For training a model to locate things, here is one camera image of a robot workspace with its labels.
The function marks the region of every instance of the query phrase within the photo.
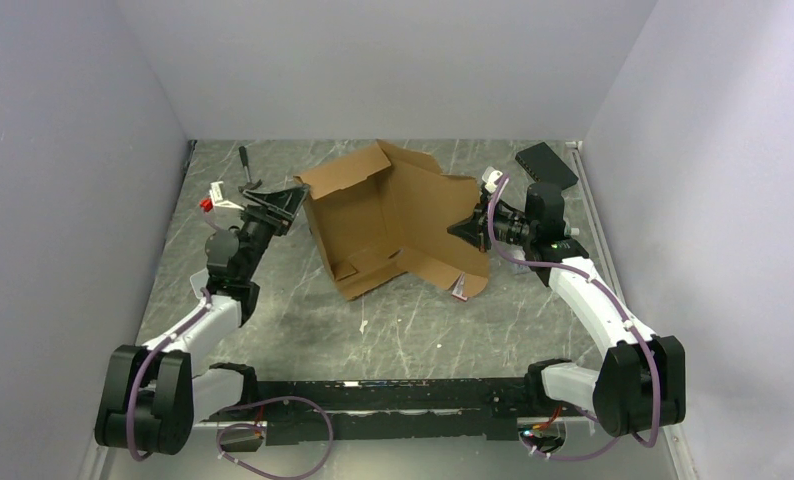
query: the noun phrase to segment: purple tube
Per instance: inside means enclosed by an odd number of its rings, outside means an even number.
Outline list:
[[[329,458],[329,454],[332,453],[332,447],[333,447],[333,444],[334,444],[334,441],[335,441],[335,432],[332,429],[332,421],[329,419],[329,415],[326,413],[326,411],[323,408],[320,407],[320,405],[316,404],[315,402],[313,402],[313,401],[311,401],[311,400],[309,400],[307,398],[295,397],[295,396],[285,396],[285,397],[270,398],[268,400],[262,400],[260,402],[255,402],[255,403],[248,403],[246,405],[235,405],[235,406],[232,406],[232,407],[224,408],[222,411],[230,412],[230,411],[234,411],[234,410],[249,410],[251,408],[261,407],[262,405],[268,405],[268,404],[277,403],[277,402],[284,402],[286,400],[287,401],[291,401],[291,402],[305,403],[306,405],[308,405],[308,406],[312,407],[313,409],[315,409],[315,411],[318,412],[320,414],[320,416],[323,417],[324,421],[326,422],[326,429],[329,432],[329,440],[328,440],[328,443],[327,443],[327,446],[326,446],[326,452],[323,454],[323,457],[320,459],[320,461],[314,467],[312,467],[308,472],[301,473],[300,475],[294,475],[294,476],[291,476],[291,477],[283,477],[283,476],[279,476],[279,475],[274,475],[272,473],[267,473],[265,471],[259,470],[258,468],[250,465],[249,463],[242,462],[241,460],[238,460],[235,457],[233,457],[232,455],[224,452],[223,451],[223,447],[220,444],[221,440],[223,439],[223,435],[226,432],[228,432],[229,430],[232,430],[232,429],[235,429],[235,428],[250,428],[250,429],[254,429],[253,425],[246,424],[246,423],[236,423],[236,424],[230,425],[230,426],[224,428],[223,430],[221,430],[220,432],[218,432],[218,434],[217,434],[217,453],[220,454],[220,456],[222,456],[226,460],[229,460],[230,462],[238,465],[239,467],[242,467],[242,468],[244,468],[246,470],[249,470],[249,471],[255,473],[256,475],[261,475],[261,476],[263,476],[265,478],[269,478],[270,480],[302,480],[304,478],[310,477],[315,472],[320,470],[321,467],[323,467],[324,464],[326,464],[326,460]]]
[[[509,262],[523,265],[526,267],[538,267],[538,268],[560,268],[562,270],[567,270],[569,272],[576,273],[577,275],[588,279],[589,274],[584,270],[580,270],[579,268],[572,267],[570,265],[565,265],[562,263],[553,263],[553,262],[533,262],[529,260],[519,260],[506,252],[500,246],[500,242],[497,241],[497,238],[494,236],[494,212],[497,209],[497,202],[500,201],[500,196],[503,194],[503,189],[506,188],[506,184],[509,183],[509,174],[503,174],[499,179],[497,179],[497,190],[494,191],[494,194],[491,196],[491,199],[488,202],[488,210],[487,210],[487,218],[488,221],[486,222],[486,227],[488,228],[488,236],[491,240],[491,246],[494,250],[501,256],[503,259],[508,260]],[[615,293],[607,287],[603,282],[594,280],[591,282],[592,285],[597,287],[598,290],[603,292],[604,295],[612,302],[612,305],[615,307],[615,310],[618,311],[618,315],[621,316],[622,321],[629,320],[629,315],[627,315],[627,311],[624,306],[621,304],[621,301],[618,297],[615,296]],[[638,344],[641,346],[642,352],[644,353],[644,358],[647,361],[647,366],[650,369],[650,377],[653,382],[653,414],[651,416],[651,427],[650,427],[650,438],[645,441],[637,432],[633,432],[633,437],[638,441],[641,445],[646,448],[652,448],[656,445],[656,440],[659,436],[659,415],[660,415],[660,408],[662,405],[662,387],[659,382],[659,373],[656,368],[656,360],[653,358],[653,352],[650,351],[650,348],[647,347],[647,343],[644,341],[644,338],[639,333],[638,329],[635,326],[630,327],[630,333],[635,337]],[[613,439],[605,447],[597,450],[593,454],[584,455],[582,457],[569,457],[564,460],[562,458],[565,457],[554,457],[551,456],[551,459],[560,459],[560,461],[575,461],[576,459],[580,460],[590,460],[597,455],[601,455],[612,448],[615,443],[617,442],[618,438]]]
[[[188,331],[188,329],[193,327],[206,315],[206,313],[208,313],[211,305],[211,294],[205,288],[201,290],[206,303],[179,328],[174,330],[176,336]],[[164,350],[165,347],[170,345],[170,343],[170,337],[165,337],[150,351],[147,358],[144,359],[143,363],[141,363],[141,366],[138,368],[138,373],[135,375],[135,380],[132,382],[132,389],[129,391],[129,403],[126,406],[126,447],[129,449],[129,454],[136,462],[143,462],[152,455],[152,452],[141,454],[141,452],[138,451],[138,447],[135,445],[135,406],[138,403],[138,391],[141,389],[141,381],[143,381],[144,375],[147,373],[147,369],[150,368],[153,359],[159,352]]]

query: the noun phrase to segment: white wall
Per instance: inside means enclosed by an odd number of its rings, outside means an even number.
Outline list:
[[[0,2],[0,480],[78,473],[185,146],[113,1]]]
[[[701,477],[794,479],[794,1],[660,0],[585,145]]]
[[[118,0],[192,138],[582,138],[655,0]]]

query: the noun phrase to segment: brown cardboard box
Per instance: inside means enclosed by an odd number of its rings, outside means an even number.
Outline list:
[[[462,295],[488,283],[488,255],[447,233],[479,201],[474,178],[445,175],[431,155],[377,140],[295,177],[326,271],[348,300],[411,272]]]

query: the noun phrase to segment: red cap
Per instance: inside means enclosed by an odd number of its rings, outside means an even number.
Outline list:
[[[202,208],[204,212],[210,212],[211,209],[214,208],[214,205],[212,205],[211,203],[211,198],[208,197],[204,198],[200,202],[200,208]]]

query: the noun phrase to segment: marble tabletop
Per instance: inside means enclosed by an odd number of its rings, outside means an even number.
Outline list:
[[[531,183],[515,163],[538,141],[392,140],[431,153],[448,173],[479,176],[487,166],[512,174],[503,198],[523,205]],[[253,177],[273,191],[293,175],[349,153],[371,140],[200,141],[167,234],[155,284],[138,335],[144,342],[172,326],[196,304],[189,276],[205,267],[211,227],[198,202],[209,183],[223,180],[233,201],[244,183],[238,147],[247,147]],[[563,154],[563,142],[548,144]],[[581,184],[564,192],[566,217],[602,269]],[[232,225],[234,217],[218,222]],[[288,235],[275,238],[256,272],[256,312],[203,362],[246,363],[263,380],[359,380],[522,376],[547,358],[570,358],[598,369],[601,359],[571,309],[534,274],[516,274],[490,254],[486,289],[468,302],[411,275],[346,301],[336,291],[309,233],[303,212]]]

